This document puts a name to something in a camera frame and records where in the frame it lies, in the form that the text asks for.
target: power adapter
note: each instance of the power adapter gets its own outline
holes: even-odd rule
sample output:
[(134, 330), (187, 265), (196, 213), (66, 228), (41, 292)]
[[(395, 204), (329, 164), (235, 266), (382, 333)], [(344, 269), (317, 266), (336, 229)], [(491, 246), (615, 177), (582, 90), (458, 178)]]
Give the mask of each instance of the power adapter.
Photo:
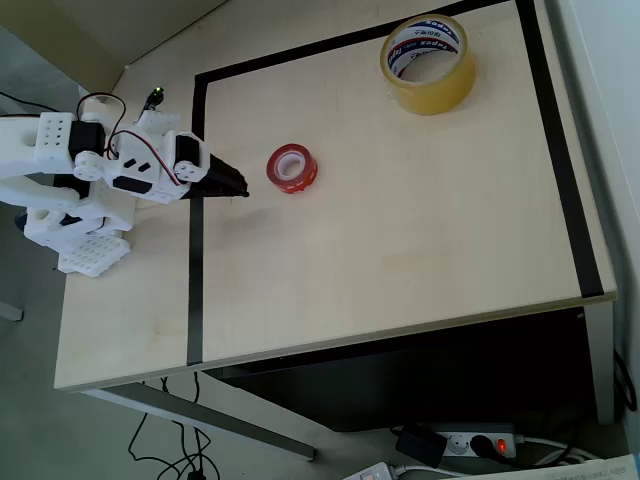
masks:
[(447, 439), (418, 425), (405, 425), (398, 435), (396, 450), (429, 467), (437, 467), (447, 448)]
[(193, 470), (187, 475), (187, 480), (207, 480), (202, 470)]

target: red tape roll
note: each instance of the red tape roll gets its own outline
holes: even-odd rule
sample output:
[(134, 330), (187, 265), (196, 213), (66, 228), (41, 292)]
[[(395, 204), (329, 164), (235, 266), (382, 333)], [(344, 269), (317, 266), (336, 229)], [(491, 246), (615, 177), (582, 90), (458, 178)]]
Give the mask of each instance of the red tape roll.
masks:
[(302, 145), (289, 143), (273, 152), (267, 163), (267, 177), (285, 193), (298, 193), (313, 183), (318, 164)]

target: tape label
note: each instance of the tape label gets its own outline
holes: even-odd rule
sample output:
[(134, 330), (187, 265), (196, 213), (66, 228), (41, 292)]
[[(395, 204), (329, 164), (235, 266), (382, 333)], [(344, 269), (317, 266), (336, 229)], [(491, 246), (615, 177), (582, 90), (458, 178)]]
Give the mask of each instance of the tape label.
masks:
[(393, 38), (389, 45), (387, 64), (398, 78), (416, 58), (435, 50), (458, 53), (461, 42), (455, 27), (441, 20), (421, 19)]

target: red power switch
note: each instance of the red power switch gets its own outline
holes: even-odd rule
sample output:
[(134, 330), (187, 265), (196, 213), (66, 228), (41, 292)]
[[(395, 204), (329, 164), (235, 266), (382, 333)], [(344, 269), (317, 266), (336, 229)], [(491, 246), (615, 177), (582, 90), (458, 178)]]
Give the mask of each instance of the red power switch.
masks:
[(496, 440), (496, 449), (503, 455), (507, 453), (507, 442), (504, 438)]

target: black power adapter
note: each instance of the black power adapter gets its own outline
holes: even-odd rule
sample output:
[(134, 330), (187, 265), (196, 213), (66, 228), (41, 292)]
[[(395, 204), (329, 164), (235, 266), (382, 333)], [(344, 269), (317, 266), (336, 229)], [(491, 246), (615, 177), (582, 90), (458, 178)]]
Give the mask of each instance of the black power adapter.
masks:
[(401, 431), (392, 430), (398, 436), (396, 450), (429, 467), (440, 465), (447, 439), (419, 425), (405, 425)]

